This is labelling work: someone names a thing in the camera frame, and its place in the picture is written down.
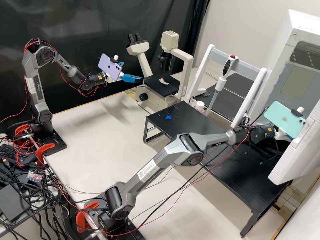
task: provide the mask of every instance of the robotic arm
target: robotic arm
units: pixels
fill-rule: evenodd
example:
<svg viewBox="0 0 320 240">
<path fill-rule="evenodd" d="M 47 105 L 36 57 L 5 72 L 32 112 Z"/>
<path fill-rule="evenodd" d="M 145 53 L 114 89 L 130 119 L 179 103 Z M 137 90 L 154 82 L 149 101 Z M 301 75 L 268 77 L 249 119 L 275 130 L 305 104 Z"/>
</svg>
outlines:
<svg viewBox="0 0 320 240">
<path fill-rule="evenodd" d="M 209 148 L 223 143 L 229 146 L 238 144 L 245 139 L 247 133 L 248 127 L 243 126 L 236 130 L 227 130 L 223 134 L 199 135 L 190 133 L 177 135 L 128 182 L 117 182 L 101 194 L 107 200 L 109 211 L 98 215 L 98 224 L 106 231 L 113 230 L 123 224 L 135 206 L 137 195 L 171 164 L 195 166 L 206 156 Z M 246 141 L 259 142 L 267 135 L 272 135 L 272 133 L 274 135 L 274 129 L 270 125 L 265 128 L 252 127 Z"/>
<path fill-rule="evenodd" d="M 45 102 L 42 85 L 38 69 L 48 64 L 56 62 L 65 70 L 66 75 L 77 85 L 79 91 L 90 91 L 94 86 L 105 83 L 106 75 L 104 72 L 86 77 L 76 66 L 70 65 L 49 43 L 32 39 L 26 45 L 23 54 L 22 66 L 25 71 L 25 80 L 31 97 L 30 111 L 36 119 L 35 124 L 31 124 L 34 133 L 51 134 L 52 113 Z"/>
</svg>

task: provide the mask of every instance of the mint green smartphone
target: mint green smartphone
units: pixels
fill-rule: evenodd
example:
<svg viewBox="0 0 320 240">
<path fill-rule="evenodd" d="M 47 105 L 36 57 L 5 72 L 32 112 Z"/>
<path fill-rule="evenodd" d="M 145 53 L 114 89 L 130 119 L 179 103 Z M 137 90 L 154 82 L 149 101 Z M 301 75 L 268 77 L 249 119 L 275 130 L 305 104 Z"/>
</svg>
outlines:
<svg viewBox="0 0 320 240">
<path fill-rule="evenodd" d="M 277 101 L 271 104 L 263 116 L 277 127 L 281 127 L 291 138 L 298 136 L 306 121 L 304 118 L 294 115 L 289 108 Z"/>
</svg>

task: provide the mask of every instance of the purple smartphone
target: purple smartphone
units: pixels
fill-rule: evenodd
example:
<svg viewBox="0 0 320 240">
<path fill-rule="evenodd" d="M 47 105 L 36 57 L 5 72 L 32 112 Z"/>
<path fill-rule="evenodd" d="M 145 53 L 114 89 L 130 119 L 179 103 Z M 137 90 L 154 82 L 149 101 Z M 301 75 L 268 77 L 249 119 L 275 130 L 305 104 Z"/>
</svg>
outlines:
<svg viewBox="0 0 320 240">
<path fill-rule="evenodd" d="M 98 67 L 115 81 L 118 79 L 121 72 L 120 65 L 111 62 L 110 58 L 104 53 L 101 55 Z"/>
</svg>

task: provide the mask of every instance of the small white bottle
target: small white bottle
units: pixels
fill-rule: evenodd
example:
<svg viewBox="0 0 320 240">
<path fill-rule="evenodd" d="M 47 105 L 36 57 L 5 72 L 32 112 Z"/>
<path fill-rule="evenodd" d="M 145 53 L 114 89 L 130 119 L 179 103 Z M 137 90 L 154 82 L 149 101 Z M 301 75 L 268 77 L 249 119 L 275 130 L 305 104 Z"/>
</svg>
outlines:
<svg viewBox="0 0 320 240">
<path fill-rule="evenodd" d="M 196 103 L 196 105 L 194 106 L 194 108 L 198 111 L 198 112 L 200 112 L 200 113 L 204 113 L 205 112 L 205 110 L 203 109 L 204 108 L 204 102 L 202 102 L 202 101 L 197 101 L 197 103 Z"/>
</svg>

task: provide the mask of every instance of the white wall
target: white wall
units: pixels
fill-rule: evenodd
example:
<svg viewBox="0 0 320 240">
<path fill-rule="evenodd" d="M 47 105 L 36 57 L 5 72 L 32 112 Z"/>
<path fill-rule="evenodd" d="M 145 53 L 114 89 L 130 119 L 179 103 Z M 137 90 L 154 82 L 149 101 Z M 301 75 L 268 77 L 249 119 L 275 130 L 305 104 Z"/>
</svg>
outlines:
<svg viewBox="0 0 320 240">
<path fill-rule="evenodd" d="M 194 65 L 210 43 L 261 68 L 289 9 L 320 16 L 319 0 L 211 0 L 202 24 Z"/>
<path fill-rule="evenodd" d="M 320 181 L 307 195 L 302 205 L 282 229 L 276 240 L 319 239 Z"/>
</svg>

